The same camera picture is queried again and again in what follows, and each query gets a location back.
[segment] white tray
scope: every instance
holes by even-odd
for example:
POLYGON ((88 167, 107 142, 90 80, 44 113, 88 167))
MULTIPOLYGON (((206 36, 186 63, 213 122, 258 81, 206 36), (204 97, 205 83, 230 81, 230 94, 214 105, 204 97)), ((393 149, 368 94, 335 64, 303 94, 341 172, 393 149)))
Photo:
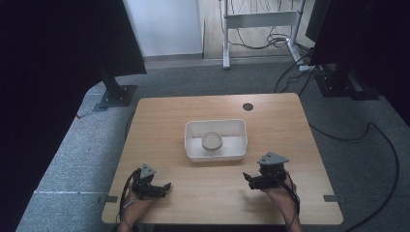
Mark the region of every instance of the white tray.
POLYGON ((241 160, 247 153, 248 139, 244 120, 191 121, 185 129, 185 150, 190 160, 219 161, 241 160), (202 137, 217 132, 222 137, 220 155, 210 154, 202 147, 202 137))

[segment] table top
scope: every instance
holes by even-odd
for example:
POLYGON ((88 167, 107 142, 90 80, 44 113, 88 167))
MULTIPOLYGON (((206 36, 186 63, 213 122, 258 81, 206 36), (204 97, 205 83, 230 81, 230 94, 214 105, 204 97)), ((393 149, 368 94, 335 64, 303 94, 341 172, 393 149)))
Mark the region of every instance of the table top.
MULTIPOLYGON (((284 166, 298 187, 302 224, 340 224, 343 217, 305 112, 295 94, 151 98, 139 101, 109 192, 121 197, 131 173, 147 163, 154 186, 172 183, 141 223, 284 224, 260 190, 251 190, 243 172, 258 176, 267 152, 289 158, 284 166), (243 109, 251 103, 253 110, 243 109), (242 119, 248 149, 242 160, 192 162, 185 151, 190 121, 242 119)), ((119 200, 106 202, 102 220, 114 223, 119 200)))

